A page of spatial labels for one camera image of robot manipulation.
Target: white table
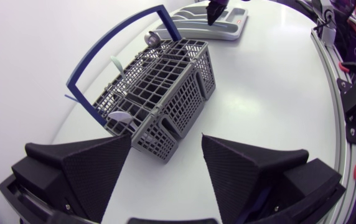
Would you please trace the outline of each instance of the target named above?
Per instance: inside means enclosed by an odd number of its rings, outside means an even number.
[[[206,5],[208,1],[196,3]],[[131,217],[216,218],[217,202],[201,149],[202,133],[277,150],[307,149],[309,160],[335,165],[334,107],[324,67],[300,12],[271,1],[231,0],[248,9],[241,37],[209,40],[217,89],[168,164],[131,149],[103,223]],[[117,55],[128,64],[145,48],[146,28]],[[109,65],[85,92],[90,102],[118,71]],[[76,105],[54,144],[110,136]]]

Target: blue handle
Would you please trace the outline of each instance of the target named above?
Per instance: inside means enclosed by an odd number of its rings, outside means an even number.
[[[102,118],[97,112],[96,109],[91,105],[90,102],[84,97],[83,93],[77,88],[76,83],[80,78],[81,74],[84,72],[84,69],[88,66],[94,56],[99,52],[99,50],[112,39],[118,32],[123,30],[125,27],[131,23],[137,21],[138,19],[149,15],[151,13],[157,12],[161,21],[167,28],[170,33],[173,41],[181,40],[181,36],[177,30],[177,27],[174,25],[170,15],[168,14],[166,8],[163,5],[155,6],[150,9],[146,9],[142,12],[139,12],[130,18],[127,18],[125,21],[120,22],[117,26],[109,30],[98,42],[92,46],[92,48],[85,54],[81,59],[80,63],[74,69],[72,75],[68,79],[66,85],[67,88],[73,93],[77,101],[83,105],[83,107],[99,122],[102,126],[106,124],[106,120]]]

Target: basket handle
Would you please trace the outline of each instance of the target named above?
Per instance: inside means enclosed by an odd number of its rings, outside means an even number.
[[[146,9],[142,12],[139,12],[125,21],[120,22],[117,26],[109,30],[98,42],[92,46],[92,48],[85,54],[85,56],[81,59],[80,63],[74,69],[72,75],[68,79],[66,85],[67,88],[73,93],[74,97],[77,99],[81,105],[96,119],[98,123],[102,126],[106,124],[106,120],[102,118],[96,112],[96,109],[91,105],[90,102],[84,97],[83,93],[77,88],[76,83],[80,78],[81,74],[84,72],[84,69],[88,66],[94,56],[99,52],[99,50],[110,40],[112,39],[118,32],[123,30],[125,27],[130,25],[131,23],[137,21],[138,19],[149,15],[151,13],[157,12],[161,21],[166,26],[168,32],[170,33],[173,41],[181,40],[181,36],[177,30],[177,27],[174,25],[170,15],[168,14],[166,8],[163,5],[154,6],[152,8]]]

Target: white tabletop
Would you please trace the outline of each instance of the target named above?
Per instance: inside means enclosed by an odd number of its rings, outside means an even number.
[[[272,1],[231,0],[230,4],[248,9],[248,19],[238,40],[208,41],[216,90],[166,165],[130,150],[103,223],[125,223],[131,217],[216,218],[221,223],[203,159],[202,133],[270,149],[307,149],[309,160],[318,157],[334,167],[334,108],[325,70],[310,38],[315,23]],[[117,55],[123,65],[145,48],[143,34]],[[113,65],[101,73],[85,92],[90,102],[117,74]],[[108,136],[76,105],[54,144]]]

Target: plastic grid basket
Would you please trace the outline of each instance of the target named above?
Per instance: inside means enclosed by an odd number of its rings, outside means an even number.
[[[215,89],[207,43],[162,40],[146,48],[93,104],[114,135],[130,133],[133,147],[168,161]],[[124,111],[129,124],[108,117]]]

